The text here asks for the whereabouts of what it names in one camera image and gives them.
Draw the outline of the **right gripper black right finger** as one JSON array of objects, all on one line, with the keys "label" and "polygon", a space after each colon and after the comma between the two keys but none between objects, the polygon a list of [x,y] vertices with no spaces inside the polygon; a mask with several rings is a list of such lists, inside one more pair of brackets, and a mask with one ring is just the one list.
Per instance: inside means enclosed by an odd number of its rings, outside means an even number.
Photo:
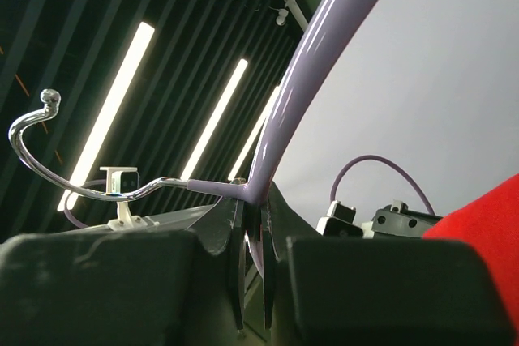
[{"label": "right gripper black right finger", "polygon": [[325,237],[271,185],[261,208],[274,345],[512,345],[491,273],[461,241]]}]

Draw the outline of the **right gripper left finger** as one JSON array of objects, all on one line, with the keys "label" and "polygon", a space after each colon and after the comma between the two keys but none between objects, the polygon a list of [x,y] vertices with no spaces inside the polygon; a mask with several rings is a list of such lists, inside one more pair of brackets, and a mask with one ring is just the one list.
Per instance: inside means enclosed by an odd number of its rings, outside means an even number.
[{"label": "right gripper left finger", "polygon": [[1,246],[4,345],[240,345],[244,204],[186,229],[24,234]]}]

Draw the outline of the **red trousers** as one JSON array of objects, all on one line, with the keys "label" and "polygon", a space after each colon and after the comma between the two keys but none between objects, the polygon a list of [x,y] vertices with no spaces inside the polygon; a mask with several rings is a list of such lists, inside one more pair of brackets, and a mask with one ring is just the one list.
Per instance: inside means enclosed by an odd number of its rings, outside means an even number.
[{"label": "red trousers", "polygon": [[518,176],[445,216],[426,239],[471,245],[483,258],[515,326],[518,325]]}]

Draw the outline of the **lilac hanger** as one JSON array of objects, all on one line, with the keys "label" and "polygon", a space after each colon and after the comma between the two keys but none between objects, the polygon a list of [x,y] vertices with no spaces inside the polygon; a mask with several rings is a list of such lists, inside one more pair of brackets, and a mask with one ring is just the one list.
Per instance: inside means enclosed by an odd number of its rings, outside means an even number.
[{"label": "lilac hanger", "polygon": [[378,1],[323,0],[320,3],[282,78],[281,90],[261,131],[246,184],[159,177],[127,193],[106,193],[75,186],[35,159],[23,140],[27,128],[58,115],[61,96],[52,88],[42,91],[41,109],[26,113],[12,122],[8,131],[9,142],[22,163],[34,173],[86,198],[103,202],[132,202],[163,187],[182,187],[259,206],[267,199],[281,158],[305,112]]}]

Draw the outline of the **ceiling strip light right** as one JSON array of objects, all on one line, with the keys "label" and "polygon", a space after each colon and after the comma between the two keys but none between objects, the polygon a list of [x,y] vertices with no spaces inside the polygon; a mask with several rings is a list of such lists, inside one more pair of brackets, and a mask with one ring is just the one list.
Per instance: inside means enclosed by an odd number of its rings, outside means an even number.
[{"label": "ceiling strip light right", "polygon": [[251,130],[251,133],[249,134],[249,136],[247,138],[247,141],[245,142],[244,146],[242,147],[242,150],[238,154],[238,157],[237,157],[236,161],[234,162],[232,169],[229,172],[229,175],[227,177],[227,180],[229,182],[231,182],[234,179],[239,177],[240,169],[241,169],[242,165],[244,164],[244,161],[246,160],[247,155],[252,150],[256,139],[259,137],[260,131],[262,130],[265,121],[268,119],[268,115],[271,113],[272,107],[279,95],[279,91],[280,91],[280,86],[276,86],[274,88],[274,90],[272,91],[271,96],[268,98],[268,101],[265,104],[263,111],[261,112],[258,119],[256,120],[256,123],[254,124],[254,126]]}]

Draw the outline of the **ceiling strip light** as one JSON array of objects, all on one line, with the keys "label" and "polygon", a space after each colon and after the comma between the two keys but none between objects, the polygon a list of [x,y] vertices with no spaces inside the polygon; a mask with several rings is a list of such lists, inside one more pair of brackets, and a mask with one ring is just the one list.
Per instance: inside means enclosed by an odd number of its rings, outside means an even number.
[{"label": "ceiling strip light", "polygon": [[272,91],[271,96],[268,98],[268,101],[265,104],[263,111],[261,112],[258,119],[256,120],[256,123],[254,124],[254,126],[251,130],[251,133],[249,134],[249,136],[247,138],[247,141],[245,142],[244,146],[242,147],[242,150],[238,154],[238,157],[237,157],[236,161],[234,162],[232,169],[229,172],[229,175],[227,177],[227,180],[229,182],[231,182],[234,179],[239,177],[240,169],[241,169],[242,165],[244,164],[244,161],[246,160],[247,155],[252,150],[256,139],[259,137],[260,131],[262,130],[265,121],[268,119],[268,115],[271,113],[272,107],[279,95],[279,91],[280,91],[280,86],[276,86],[274,88],[274,90]]},{"label": "ceiling strip light", "polygon": [[193,174],[196,165],[198,164],[202,154],[204,153],[205,148],[208,145],[209,140],[212,137],[214,130],[216,129],[219,121],[225,109],[230,102],[231,97],[233,96],[238,84],[240,83],[245,70],[248,67],[248,61],[244,58],[241,58],[236,67],[234,68],[233,74],[231,75],[228,83],[225,85],[224,91],[221,94],[219,101],[217,102],[214,110],[212,111],[211,116],[209,117],[204,130],[199,137],[187,163],[184,167],[180,179],[183,181],[188,180]]},{"label": "ceiling strip light", "polygon": [[73,185],[80,186],[87,181],[154,32],[155,28],[151,25],[139,23],[71,174],[70,182]]}]

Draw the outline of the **ceiling strip light middle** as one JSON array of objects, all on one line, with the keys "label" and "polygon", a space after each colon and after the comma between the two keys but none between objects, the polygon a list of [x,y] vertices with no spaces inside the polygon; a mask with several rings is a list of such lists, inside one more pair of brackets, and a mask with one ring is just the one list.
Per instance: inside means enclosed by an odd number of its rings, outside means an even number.
[{"label": "ceiling strip light middle", "polygon": [[225,85],[224,91],[221,94],[219,101],[217,102],[214,110],[212,111],[211,116],[209,117],[204,130],[199,137],[187,163],[184,167],[180,179],[183,181],[188,180],[193,174],[196,165],[198,164],[202,154],[204,153],[205,148],[208,145],[209,140],[212,137],[214,130],[216,129],[219,121],[225,109],[230,102],[231,97],[233,96],[238,84],[240,83],[245,70],[248,67],[248,61],[244,58],[241,58],[236,67],[234,68],[233,74],[231,75],[228,83]]}]

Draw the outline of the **ceiling strip light left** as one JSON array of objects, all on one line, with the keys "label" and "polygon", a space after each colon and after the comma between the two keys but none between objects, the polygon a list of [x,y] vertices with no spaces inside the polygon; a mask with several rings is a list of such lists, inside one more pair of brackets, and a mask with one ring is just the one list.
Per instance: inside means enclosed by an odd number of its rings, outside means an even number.
[{"label": "ceiling strip light left", "polygon": [[155,28],[151,25],[139,23],[71,174],[70,182],[73,185],[80,186],[87,181],[154,32]]}]

